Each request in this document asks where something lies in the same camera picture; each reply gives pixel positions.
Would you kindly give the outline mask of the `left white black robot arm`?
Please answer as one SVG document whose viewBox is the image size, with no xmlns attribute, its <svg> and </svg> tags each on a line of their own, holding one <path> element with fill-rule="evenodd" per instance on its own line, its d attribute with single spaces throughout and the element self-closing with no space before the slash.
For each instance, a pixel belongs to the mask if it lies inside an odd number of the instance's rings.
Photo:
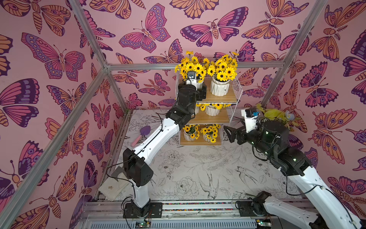
<svg viewBox="0 0 366 229">
<path fill-rule="evenodd" d="M 149 165 L 153 158 L 171 137 L 195 118 L 199 91 L 194 85 L 181 85 L 178 89 L 177 100 L 160 126 L 139 146 L 123 152 L 124 174 L 134 184 L 133 204 L 139 209 L 150 203 L 148 183 L 153 177 L 153 170 Z"/>
</svg>

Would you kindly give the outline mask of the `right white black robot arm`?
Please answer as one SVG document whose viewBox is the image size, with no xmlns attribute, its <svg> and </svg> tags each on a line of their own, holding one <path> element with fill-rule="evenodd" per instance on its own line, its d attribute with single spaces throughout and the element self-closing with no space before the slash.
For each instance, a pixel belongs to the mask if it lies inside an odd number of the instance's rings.
<svg viewBox="0 0 366 229">
<path fill-rule="evenodd" d="M 266 161 L 279 170 L 287 181 L 292 181 L 300 189 L 300 196 L 307 199 L 317 212 L 308 212 L 274 198 L 262 191 L 253 198 L 256 215 L 275 215 L 301 229 L 364 229 L 365 220 L 351 213 L 341 203 L 319 176 L 316 168 L 306 155 L 296 147 L 288 145 L 289 129 L 278 121 L 266 121 L 261 126 L 255 119 L 244 119 L 241 128 L 224 126 L 231 143 L 249 143 L 252 151 L 263 153 Z"/>
</svg>

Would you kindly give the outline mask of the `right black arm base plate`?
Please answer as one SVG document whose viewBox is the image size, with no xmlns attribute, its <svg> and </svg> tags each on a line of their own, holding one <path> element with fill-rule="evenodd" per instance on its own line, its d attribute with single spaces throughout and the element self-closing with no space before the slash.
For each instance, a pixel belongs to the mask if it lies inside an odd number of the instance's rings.
<svg viewBox="0 0 366 229">
<path fill-rule="evenodd" d="M 251 199 L 236 201 L 235 207 L 239 210 L 241 217 L 266 217 L 269 215 L 262 202 L 253 201 Z"/>
</svg>

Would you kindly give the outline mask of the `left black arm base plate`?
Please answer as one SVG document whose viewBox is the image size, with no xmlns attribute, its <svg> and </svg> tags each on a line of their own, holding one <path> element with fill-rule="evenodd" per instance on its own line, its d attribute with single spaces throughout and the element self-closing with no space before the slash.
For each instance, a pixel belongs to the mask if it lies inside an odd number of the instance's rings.
<svg viewBox="0 0 366 229">
<path fill-rule="evenodd" d="M 137 218 L 161 218 L 163 213 L 162 202 L 149 201 L 144 207 L 138 207 L 133 201 L 128 201 L 123 206 L 124 219 L 137 219 Z"/>
</svg>

